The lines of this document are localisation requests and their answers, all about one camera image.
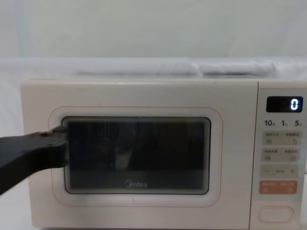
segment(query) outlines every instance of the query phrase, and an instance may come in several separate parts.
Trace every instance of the white microwave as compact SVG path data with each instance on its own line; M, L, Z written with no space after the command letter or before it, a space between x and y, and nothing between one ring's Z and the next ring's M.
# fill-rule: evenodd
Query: white microwave
M31 80L25 133L68 129L29 178L38 227L299 229L307 81Z

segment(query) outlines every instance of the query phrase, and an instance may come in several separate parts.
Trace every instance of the glass window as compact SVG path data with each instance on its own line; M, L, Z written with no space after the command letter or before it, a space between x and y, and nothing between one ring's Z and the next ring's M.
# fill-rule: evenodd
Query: glass window
M211 123L206 117L76 117L68 126L69 193L205 194Z

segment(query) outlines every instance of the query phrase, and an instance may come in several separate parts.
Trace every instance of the midea logo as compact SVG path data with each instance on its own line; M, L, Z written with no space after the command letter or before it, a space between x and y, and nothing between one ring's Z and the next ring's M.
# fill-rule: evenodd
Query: midea logo
M147 188L147 183L142 183L139 181L126 180L125 181L126 188Z

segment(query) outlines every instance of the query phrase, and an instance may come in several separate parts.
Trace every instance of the button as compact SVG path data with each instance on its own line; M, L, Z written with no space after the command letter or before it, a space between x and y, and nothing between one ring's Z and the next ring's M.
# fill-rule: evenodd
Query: button
M261 178L297 178L296 164L263 164L260 168Z
M293 210L287 206L263 207L258 212L258 219L265 223L285 223L294 216Z
M301 131L264 131L262 136L263 145L289 145L301 144Z
M260 194L296 194L297 181L260 181Z
M262 162L296 162L300 157L300 149L297 148L263 148Z

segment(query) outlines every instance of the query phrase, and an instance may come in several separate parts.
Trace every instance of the white backdrop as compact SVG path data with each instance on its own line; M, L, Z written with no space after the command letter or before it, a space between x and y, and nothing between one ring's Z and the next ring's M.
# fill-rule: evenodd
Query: white backdrop
M0 56L305 56L306 22L306 0L0 0Z

